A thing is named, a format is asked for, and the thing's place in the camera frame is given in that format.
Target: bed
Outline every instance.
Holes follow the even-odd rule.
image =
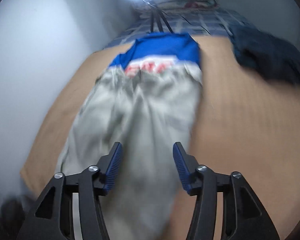
[[[215,172],[241,171],[285,239],[300,220],[300,87],[267,83],[244,70],[227,37],[193,38],[202,52],[203,97],[190,154]],[[89,56],[47,113],[21,170],[36,195],[53,176],[72,122],[95,79],[129,47],[115,46]],[[186,238],[194,201],[180,190],[163,239]],[[219,208],[215,239],[220,236],[221,213]]]

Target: plaid bedsheet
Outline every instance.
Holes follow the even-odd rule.
[[[254,27],[245,17],[233,10],[218,8],[214,11],[200,11],[196,13],[187,13],[180,15],[166,16],[171,28],[175,33],[202,34],[211,36],[229,36],[229,25],[248,25]],[[158,32],[156,23],[154,32]],[[144,37],[150,33],[150,19],[141,19],[131,25],[127,30],[121,33],[116,39],[111,41],[106,48],[111,48],[125,43],[132,43],[135,39]]]

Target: gray pants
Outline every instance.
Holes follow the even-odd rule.
[[[123,144],[123,161],[102,211],[112,240],[152,240],[169,219],[180,185],[172,146],[188,148],[199,103],[201,70],[178,62],[163,73],[125,76],[109,68],[74,120],[56,172],[79,173]],[[78,220],[74,213],[74,223]]]

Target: white wall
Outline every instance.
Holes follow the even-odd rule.
[[[300,48],[300,9],[294,0],[221,0],[220,5]]]
[[[0,205],[50,106],[76,69],[133,22],[126,0],[0,3]]]

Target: clothing item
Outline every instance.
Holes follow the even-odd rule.
[[[132,60],[149,55],[175,56],[179,60],[192,61],[200,66],[200,49],[188,33],[151,33],[135,41],[124,54],[119,54],[110,66],[125,70]]]
[[[300,84],[300,52],[291,43],[250,27],[233,25],[231,41],[238,63],[266,80]]]
[[[172,147],[187,149],[201,97],[201,70],[178,61],[161,73],[121,67],[97,80],[74,120],[56,172],[79,173],[123,144],[114,189],[101,203],[111,239],[152,240],[169,219],[180,186]],[[74,213],[74,221],[79,214]]]

